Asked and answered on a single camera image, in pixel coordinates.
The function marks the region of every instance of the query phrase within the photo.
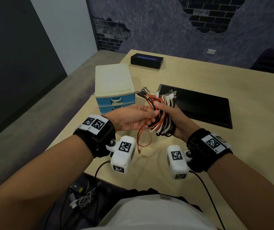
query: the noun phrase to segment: person's left arm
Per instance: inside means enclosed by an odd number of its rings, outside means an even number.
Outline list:
[[[104,116],[115,130],[134,130],[154,121],[150,107],[131,105]],[[87,145],[72,135],[23,166],[0,186],[0,229],[29,229],[93,160]]]

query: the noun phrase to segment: wooden table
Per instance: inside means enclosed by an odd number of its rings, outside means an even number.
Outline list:
[[[131,65],[130,57],[135,53],[164,57],[161,69]],[[131,50],[121,63],[129,65],[135,90],[140,90],[143,86],[157,90],[162,83],[228,98],[233,129],[196,120],[195,122],[222,136],[233,146],[232,150],[237,157],[274,184],[274,74],[136,50]],[[145,100],[138,96],[136,103],[146,104]],[[50,147],[72,135],[76,127],[90,114],[100,114],[94,96],[86,102]],[[123,135],[136,137],[137,131],[120,131],[116,134],[117,140]],[[185,143],[175,137],[157,137],[155,134],[152,137],[150,146],[143,148],[141,154],[135,153],[127,174],[113,172],[107,164],[100,169],[98,178],[125,189],[153,188],[160,193],[183,196],[190,203],[199,205],[216,226],[222,228],[204,187],[195,175],[189,174],[185,180],[170,178],[166,148],[171,144],[178,144],[184,150]],[[144,132],[141,143],[148,141],[149,133]],[[109,156],[94,159],[85,172],[94,176],[100,164],[109,159]],[[246,229],[208,175],[203,172],[200,176],[213,197],[225,227]]]

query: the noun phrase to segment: concrete floor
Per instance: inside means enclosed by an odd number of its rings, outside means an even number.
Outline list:
[[[41,154],[94,93],[95,67],[125,54],[100,50],[0,133],[0,185]]]

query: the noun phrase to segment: forearm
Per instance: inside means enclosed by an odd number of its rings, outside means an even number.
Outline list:
[[[92,160],[86,144],[73,135],[26,164],[0,186],[0,228],[36,223]]]
[[[226,154],[208,175],[249,229],[274,229],[274,185],[232,154]]]

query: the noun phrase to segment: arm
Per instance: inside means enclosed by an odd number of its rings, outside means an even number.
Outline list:
[[[185,143],[200,129],[180,109],[158,102],[154,105],[171,115],[177,126],[174,135]],[[208,175],[249,230],[274,229],[274,185],[266,178],[232,154],[218,159]]]
[[[105,117],[116,131],[139,129],[140,123],[147,121],[143,127],[146,130],[158,112],[135,104],[111,111]],[[87,145],[73,135],[23,166],[0,186],[0,229],[33,227],[92,160]]]

